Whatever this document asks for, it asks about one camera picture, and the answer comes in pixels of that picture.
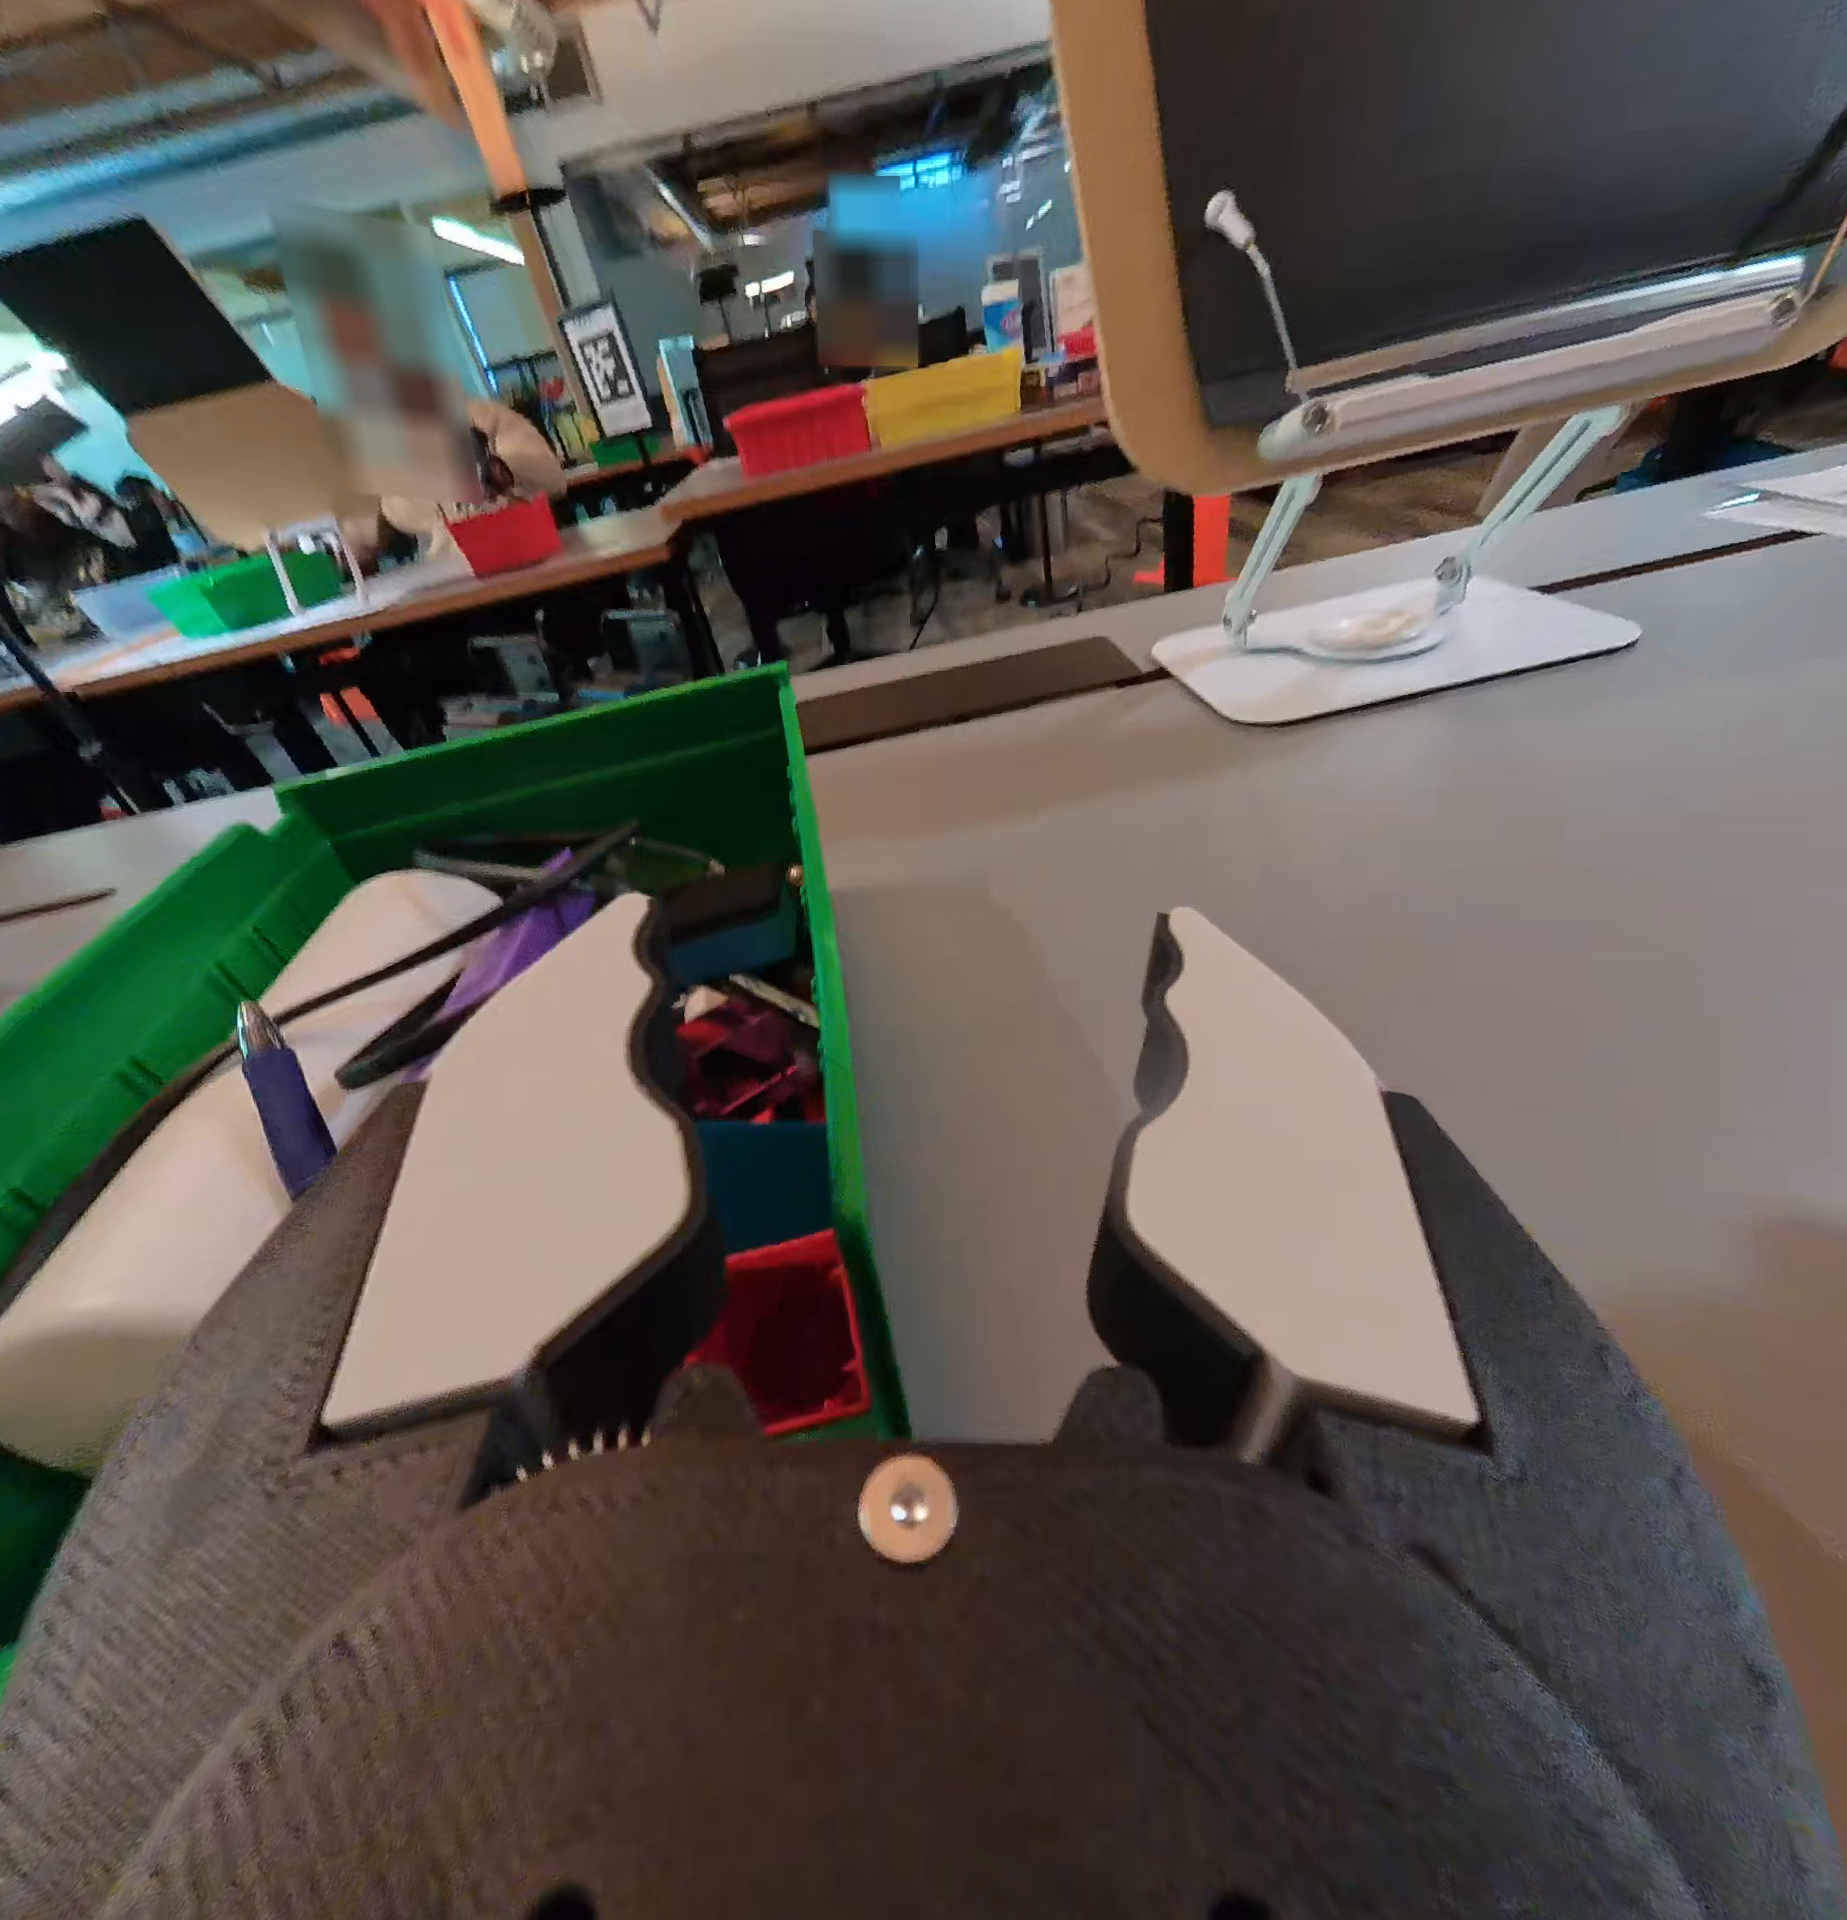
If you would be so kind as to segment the orange wooden pillar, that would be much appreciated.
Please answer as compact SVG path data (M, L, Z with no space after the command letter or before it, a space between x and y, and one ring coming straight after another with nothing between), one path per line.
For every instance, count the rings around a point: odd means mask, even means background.
M556 273L556 260L541 233L541 207L534 206L534 182L508 123L503 99L486 42L480 37L476 15L464 4L416 4L426 34L435 42L443 65L451 77L453 99L480 148L486 181L491 189L491 207L511 225L527 278L556 352L559 374L577 389L577 367L559 332L559 313L568 309L568 289Z

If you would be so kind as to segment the small marker sign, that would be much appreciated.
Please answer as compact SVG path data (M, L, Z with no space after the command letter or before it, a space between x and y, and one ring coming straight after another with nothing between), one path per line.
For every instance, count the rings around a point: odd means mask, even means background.
M602 439L655 432L658 416L619 306L571 306L556 313L556 332Z

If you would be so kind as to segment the green plastic bin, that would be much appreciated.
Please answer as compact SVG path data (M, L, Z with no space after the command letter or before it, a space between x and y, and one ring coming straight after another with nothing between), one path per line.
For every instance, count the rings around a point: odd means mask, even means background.
M407 862L414 843L453 833L609 828L619 821L710 851L732 875L767 873L772 894L759 916L778 902L793 902L799 912L816 1009L837 1020L835 1035L820 1039L831 1230L855 1293L872 1380L869 1414L816 1433L901 1435L909 1409L866 1224L837 930L793 692L775 670L674 686L300 781L278 796L274 827L239 821L217 833L57 963L0 1012L0 1311L14 1303L26 1279L41 1271L156 1126L231 1056L239 1058L237 1005L260 1002L267 983L312 937L312 922L353 887L383 873L414 868ZM467 958L484 935L577 882L599 851L594 842L581 862L513 890L491 887L498 902L488 912L300 999L284 1022L363 994L432 956L467 951ZM784 884L787 862L805 868L799 890ZM359 1132L337 1145L337 1160L399 1088L426 1076L443 1051L435 1030L443 999L444 987L435 987L337 1069L341 1091L390 1085ZM322 1250L322 1235L306 1236L300 1224L322 1201L322 1180L288 1202L258 1251L286 1235L288 1243L306 1243L303 1264L312 1276L333 1276L333 1255ZM231 1285L205 1319L225 1304ZM286 1382L309 1389L297 1431L306 1441L300 1453L312 1462L322 1458L328 1336L329 1331L312 1331L309 1359L286 1363L284 1371ZM162 1389L191 1339L169 1359L147 1396ZM35 1565L62 1529L60 1519L44 1516L41 1496L19 1505L19 1462L30 1475L85 1478L0 1445L0 1637L13 1631L14 1601L35 1595L22 1586L19 1566Z

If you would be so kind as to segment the grey desk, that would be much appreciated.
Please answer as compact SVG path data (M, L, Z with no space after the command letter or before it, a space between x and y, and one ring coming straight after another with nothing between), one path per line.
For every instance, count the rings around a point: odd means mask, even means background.
M1847 1917L1847 547L1253 733L1158 670L805 760L909 1423L306 1458L278 1235L0 1709L0 1917ZM1153 922L1375 1071L1466 1443L1174 1445L1088 1268Z

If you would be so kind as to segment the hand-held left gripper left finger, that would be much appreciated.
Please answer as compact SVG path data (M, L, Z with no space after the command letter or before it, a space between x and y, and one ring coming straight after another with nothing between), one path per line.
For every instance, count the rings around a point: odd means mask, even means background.
M322 1463L503 1487L646 1433L722 1293L668 987L659 902L599 905L325 1174Z

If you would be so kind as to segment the black cardboard board stand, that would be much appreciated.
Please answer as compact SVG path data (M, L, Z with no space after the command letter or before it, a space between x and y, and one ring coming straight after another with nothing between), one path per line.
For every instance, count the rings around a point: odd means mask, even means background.
M121 416L141 462L199 528L239 552L329 538L341 596L363 571L341 513L360 486L300 386L274 380L164 233L126 218L0 253L0 306Z

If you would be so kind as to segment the large red bin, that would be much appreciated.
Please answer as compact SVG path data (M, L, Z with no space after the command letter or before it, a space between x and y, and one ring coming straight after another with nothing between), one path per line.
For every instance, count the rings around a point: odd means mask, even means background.
M862 457L876 449L862 384L747 403L722 416L744 481Z

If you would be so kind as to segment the translucent pink cube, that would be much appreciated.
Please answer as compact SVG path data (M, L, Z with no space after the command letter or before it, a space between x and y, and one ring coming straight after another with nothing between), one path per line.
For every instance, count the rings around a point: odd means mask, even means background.
M728 987L680 999L683 1108L697 1121L826 1121L820 1028Z

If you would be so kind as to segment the paper sheets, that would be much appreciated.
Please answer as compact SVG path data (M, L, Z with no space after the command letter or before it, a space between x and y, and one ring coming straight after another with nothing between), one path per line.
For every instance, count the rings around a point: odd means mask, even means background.
M1707 516L1768 532L1847 538L1847 463L1751 486L1711 509Z

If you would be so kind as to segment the white box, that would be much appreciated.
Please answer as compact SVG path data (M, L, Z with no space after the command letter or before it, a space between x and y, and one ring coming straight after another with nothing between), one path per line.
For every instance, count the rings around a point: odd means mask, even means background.
M300 1022L284 1012L488 912L498 894L444 873L383 873L312 922L260 1002L284 1024L341 1145L390 1085L337 1088L337 1069L460 973L432 956ZM215 1069L96 1194L0 1311L0 1445L92 1475L169 1359L288 1209L237 1056Z

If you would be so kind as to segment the wooden top table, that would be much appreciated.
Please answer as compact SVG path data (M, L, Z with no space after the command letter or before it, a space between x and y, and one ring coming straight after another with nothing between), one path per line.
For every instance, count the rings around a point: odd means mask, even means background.
M1081 432L1109 431L1112 415L1101 394L1081 394L1068 403L1047 403L1013 416L984 420L979 427L919 439L907 446L878 446L849 457L835 457L805 468L787 468L767 475L747 475L740 462L714 457L701 463L689 481L674 486L658 510L668 528L710 523L749 509L770 509L816 492L855 490L881 482L925 468L946 468L984 451L1010 451L1017 446L1040 446L1054 439L1071 439Z
M142 686L209 677L252 660L325 652L435 617L541 598L604 577L668 565L676 528L659 509L581 519L559 532L549 559L472 577L464 558L432 558L366 580L359 591L293 617L225 634L180 634L156 626L126 638L92 638L46 652L46 679L82 700L115 697Z

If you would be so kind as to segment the distant green bin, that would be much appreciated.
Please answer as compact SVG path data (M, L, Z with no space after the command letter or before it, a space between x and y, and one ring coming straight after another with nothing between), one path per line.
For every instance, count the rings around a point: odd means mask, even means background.
M293 610L312 610L350 591L337 555L325 547L286 547L284 573L272 555L172 573L147 584L148 604L180 634L231 634L281 624Z

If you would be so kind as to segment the small red bin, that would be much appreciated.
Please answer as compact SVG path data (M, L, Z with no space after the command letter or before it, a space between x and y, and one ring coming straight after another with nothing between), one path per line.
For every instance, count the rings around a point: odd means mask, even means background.
M559 558L559 526L549 496L484 500L444 519L449 538L476 580L520 573Z

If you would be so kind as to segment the red hollow block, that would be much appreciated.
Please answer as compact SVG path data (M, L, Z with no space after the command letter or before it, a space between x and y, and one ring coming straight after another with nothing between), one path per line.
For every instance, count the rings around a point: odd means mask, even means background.
M862 1319L831 1227L726 1255L719 1319L689 1352L726 1368L767 1435L872 1412Z

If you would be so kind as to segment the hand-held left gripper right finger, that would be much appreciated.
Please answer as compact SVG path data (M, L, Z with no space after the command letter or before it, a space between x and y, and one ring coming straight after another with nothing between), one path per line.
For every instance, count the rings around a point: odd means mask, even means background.
M1354 1045L1195 905L1153 922L1091 1324L1166 1435L1272 1462L1315 1412L1483 1433L1430 1235Z

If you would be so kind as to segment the blue pen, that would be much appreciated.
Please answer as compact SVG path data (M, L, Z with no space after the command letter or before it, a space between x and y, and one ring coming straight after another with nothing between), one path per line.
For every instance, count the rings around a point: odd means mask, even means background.
M237 1053L272 1165L286 1197L300 1201L333 1165L333 1132L297 1051L258 999L243 999L237 1005Z

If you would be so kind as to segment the blue flat piece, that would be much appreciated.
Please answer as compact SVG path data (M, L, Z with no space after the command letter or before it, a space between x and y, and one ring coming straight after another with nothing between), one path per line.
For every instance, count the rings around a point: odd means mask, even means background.
M778 902L772 912L722 924L668 930L662 968L676 987L703 987L728 975L762 975L798 958L799 912Z

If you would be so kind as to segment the yellow plastic bin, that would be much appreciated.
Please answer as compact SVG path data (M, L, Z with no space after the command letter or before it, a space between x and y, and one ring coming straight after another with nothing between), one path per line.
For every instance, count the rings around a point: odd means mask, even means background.
M928 367L862 380L862 415L876 449L952 439L1021 411L1023 352L984 349Z

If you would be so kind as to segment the long purple block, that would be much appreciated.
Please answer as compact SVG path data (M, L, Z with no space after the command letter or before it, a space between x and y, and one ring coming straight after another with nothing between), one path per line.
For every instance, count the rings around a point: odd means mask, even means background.
M484 935L460 973L453 975L435 1030L443 1045L460 1030L488 997L508 981L532 968L552 947L579 930L599 909L599 894L587 877L577 877L552 898L513 912L503 924Z

